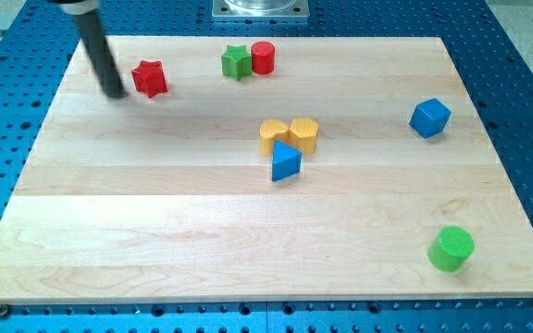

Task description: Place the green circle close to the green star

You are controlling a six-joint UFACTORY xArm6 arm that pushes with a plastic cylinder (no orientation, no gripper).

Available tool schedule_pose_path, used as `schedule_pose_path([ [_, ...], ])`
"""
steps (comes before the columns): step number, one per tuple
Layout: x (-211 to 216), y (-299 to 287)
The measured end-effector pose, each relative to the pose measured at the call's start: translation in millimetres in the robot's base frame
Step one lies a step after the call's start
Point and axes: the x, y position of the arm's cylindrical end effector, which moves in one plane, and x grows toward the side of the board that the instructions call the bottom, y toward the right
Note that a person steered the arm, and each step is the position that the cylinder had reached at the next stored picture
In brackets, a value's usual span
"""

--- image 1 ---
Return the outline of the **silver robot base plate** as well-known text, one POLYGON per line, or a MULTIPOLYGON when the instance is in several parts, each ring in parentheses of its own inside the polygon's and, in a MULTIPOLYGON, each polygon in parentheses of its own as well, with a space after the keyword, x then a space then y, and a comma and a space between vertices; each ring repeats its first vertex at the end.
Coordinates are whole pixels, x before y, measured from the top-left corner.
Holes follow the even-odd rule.
POLYGON ((308 0, 213 0, 214 18, 307 18, 308 0))

